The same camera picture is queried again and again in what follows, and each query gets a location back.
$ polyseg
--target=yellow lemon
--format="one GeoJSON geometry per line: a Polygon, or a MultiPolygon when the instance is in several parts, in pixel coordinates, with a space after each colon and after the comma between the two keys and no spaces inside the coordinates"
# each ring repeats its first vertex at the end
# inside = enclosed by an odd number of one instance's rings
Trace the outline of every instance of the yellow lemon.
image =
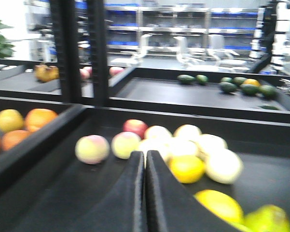
{"type": "Polygon", "coordinates": [[[24,127],[23,116],[14,109],[0,111],[0,130],[4,133],[20,130],[24,127]]]}
{"type": "Polygon", "coordinates": [[[261,86],[261,84],[255,79],[247,79],[243,82],[243,84],[250,84],[250,85],[257,86],[257,87],[261,86]]]}
{"type": "Polygon", "coordinates": [[[199,157],[184,155],[173,157],[169,169],[180,183],[191,184],[204,175],[205,165],[199,157]]]}
{"type": "Polygon", "coordinates": [[[194,197],[209,211],[227,222],[242,223],[244,213],[232,197],[211,189],[197,192],[194,197]]]}

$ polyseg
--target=red apple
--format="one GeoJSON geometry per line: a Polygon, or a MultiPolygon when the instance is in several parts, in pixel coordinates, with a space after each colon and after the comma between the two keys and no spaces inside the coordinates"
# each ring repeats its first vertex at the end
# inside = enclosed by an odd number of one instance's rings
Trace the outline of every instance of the red apple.
{"type": "Polygon", "coordinates": [[[123,125],[123,131],[129,131],[137,134],[141,139],[144,138],[144,133],[148,125],[138,119],[129,119],[123,125]]]}
{"type": "Polygon", "coordinates": [[[92,67],[91,66],[83,67],[83,69],[87,70],[89,72],[90,76],[92,76],[92,67]]]}

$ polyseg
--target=pear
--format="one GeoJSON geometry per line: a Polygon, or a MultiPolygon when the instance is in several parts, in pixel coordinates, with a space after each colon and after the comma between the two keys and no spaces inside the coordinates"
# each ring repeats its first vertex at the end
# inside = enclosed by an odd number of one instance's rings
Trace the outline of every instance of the pear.
{"type": "Polygon", "coordinates": [[[290,232],[286,212],[273,204],[264,205],[247,214],[244,225],[254,232],[290,232]]]}

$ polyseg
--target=wall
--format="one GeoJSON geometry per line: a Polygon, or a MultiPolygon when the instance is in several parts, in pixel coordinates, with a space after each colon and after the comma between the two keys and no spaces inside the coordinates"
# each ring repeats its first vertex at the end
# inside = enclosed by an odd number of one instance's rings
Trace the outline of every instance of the wall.
{"type": "MultiPolygon", "coordinates": [[[[2,34],[10,40],[21,40],[28,37],[25,20],[26,9],[23,0],[0,0],[0,19],[12,29],[3,29],[2,34]]],[[[29,42],[14,42],[14,56],[11,59],[29,60],[29,42]]]]}

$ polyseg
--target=metal shelf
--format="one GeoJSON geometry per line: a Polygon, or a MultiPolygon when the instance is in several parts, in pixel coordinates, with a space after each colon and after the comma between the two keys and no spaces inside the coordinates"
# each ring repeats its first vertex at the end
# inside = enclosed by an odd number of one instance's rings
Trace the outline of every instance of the metal shelf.
{"type": "Polygon", "coordinates": [[[247,19],[247,20],[257,20],[257,18],[239,18],[239,17],[211,17],[211,19],[234,19],[234,20],[238,20],[238,19],[247,19]]]}
{"type": "Polygon", "coordinates": [[[209,33],[210,34],[215,34],[215,33],[253,34],[254,30],[210,28],[209,33]]]}
{"type": "Polygon", "coordinates": [[[105,6],[107,11],[138,11],[137,6],[105,6]]]}
{"type": "Polygon", "coordinates": [[[125,26],[109,26],[109,30],[138,30],[138,27],[125,27],[125,26]]]}
{"type": "Polygon", "coordinates": [[[130,46],[130,45],[111,45],[108,44],[107,47],[109,49],[121,49],[121,50],[137,50],[138,46],[130,46]]]}
{"type": "Polygon", "coordinates": [[[193,7],[139,7],[140,11],[153,11],[153,12],[200,12],[205,13],[209,8],[193,8],[193,7]]]}
{"type": "Polygon", "coordinates": [[[156,31],[156,32],[192,32],[192,33],[205,33],[205,28],[149,28],[140,27],[141,31],[156,31]]]}
{"type": "Polygon", "coordinates": [[[211,8],[212,13],[252,13],[258,12],[258,9],[249,8],[211,8]]]}

